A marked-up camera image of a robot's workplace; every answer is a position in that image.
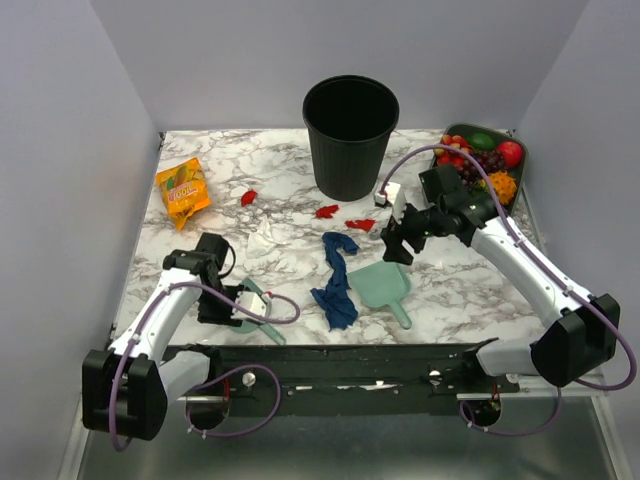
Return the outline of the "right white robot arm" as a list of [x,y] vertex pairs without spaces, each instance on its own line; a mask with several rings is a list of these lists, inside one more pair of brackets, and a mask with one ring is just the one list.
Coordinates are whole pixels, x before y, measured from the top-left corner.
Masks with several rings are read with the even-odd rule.
[[564,387],[614,356],[620,306],[611,295],[596,297],[570,280],[498,211],[489,194],[471,195],[452,166],[424,171],[420,180],[429,204],[423,210],[406,201],[397,183],[374,193],[376,205],[391,209],[381,234],[384,260],[409,265],[428,237],[455,236],[515,286],[545,327],[538,338],[490,339],[475,346],[459,370],[467,389],[483,391],[506,374],[540,376]]

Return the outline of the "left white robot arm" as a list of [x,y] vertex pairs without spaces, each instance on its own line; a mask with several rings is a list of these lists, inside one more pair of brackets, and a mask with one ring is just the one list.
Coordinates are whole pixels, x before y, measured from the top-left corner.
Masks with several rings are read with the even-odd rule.
[[194,388],[214,393],[220,368],[200,350],[187,350],[161,368],[169,341],[192,306],[204,323],[237,325],[233,302],[240,289],[226,287],[226,259],[236,254],[213,233],[201,235],[195,249],[174,250],[162,263],[159,283],[124,334],[105,350],[92,350],[81,367],[82,421],[89,430],[109,434],[114,449],[124,451],[132,439],[151,440],[159,432],[167,407]]

